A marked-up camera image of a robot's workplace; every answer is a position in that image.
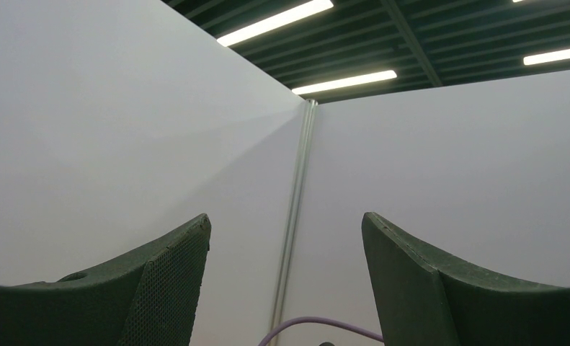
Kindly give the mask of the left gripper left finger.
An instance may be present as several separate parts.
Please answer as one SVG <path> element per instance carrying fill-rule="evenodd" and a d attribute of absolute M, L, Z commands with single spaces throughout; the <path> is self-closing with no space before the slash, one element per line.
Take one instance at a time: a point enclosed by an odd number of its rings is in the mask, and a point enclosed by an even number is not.
<path fill-rule="evenodd" d="M 58 281 L 0 285 L 0 345 L 188 345 L 210 235 L 200 214 Z"/>

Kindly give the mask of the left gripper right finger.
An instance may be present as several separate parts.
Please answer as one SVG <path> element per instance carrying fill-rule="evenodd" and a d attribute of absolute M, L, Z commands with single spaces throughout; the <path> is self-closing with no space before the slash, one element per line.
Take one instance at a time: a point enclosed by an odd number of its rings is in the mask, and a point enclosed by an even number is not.
<path fill-rule="evenodd" d="M 570 288 L 467 262 L 374 212 L 361 229 L 387 345 L 570 345 Z"/>

